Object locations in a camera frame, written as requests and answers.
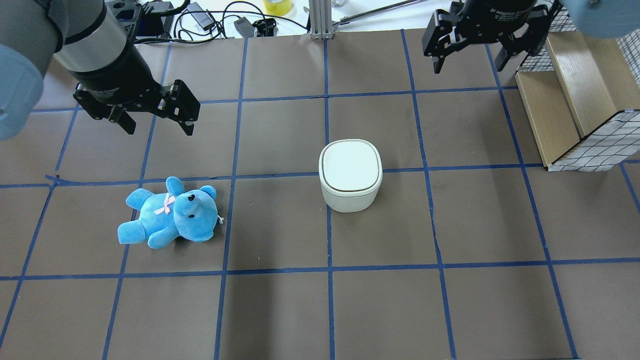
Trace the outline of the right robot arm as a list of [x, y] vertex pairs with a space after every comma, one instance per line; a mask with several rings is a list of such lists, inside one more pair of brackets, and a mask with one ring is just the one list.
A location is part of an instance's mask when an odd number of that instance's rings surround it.
[[637, 0], [554, 0], [551, 6], [540, 0], [457, 0], [433, 13], [422, 52], [438, 75], [449, 55], [473, 44], [499, 43], [494, 68], [500, 72], [523, 52], [539, 55], [560, 9], [579, 32], [594, 38], [620, 38], [639, 28]]

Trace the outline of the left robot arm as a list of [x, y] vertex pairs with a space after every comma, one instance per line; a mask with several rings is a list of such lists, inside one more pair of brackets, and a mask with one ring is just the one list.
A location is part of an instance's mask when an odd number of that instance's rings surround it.
[[137, 123], [130, 112], [145, 112], [178, 123], [194, 133], [201, 103], [183, 80], [157, 82], [137, 44], [159, 38], [138, 38], [145, 19], [180, 14], [190, 2], [164, 11], [151, 3], [132, 5], [142, 11], [127, 30], [116, 1], [3, 0], [1, 2], [1, 139], [25, 128], [41, 100], [44, 78], [55, 60], [76, 79], [73, 98], [89, 116], [119, 125], [132, 135]]

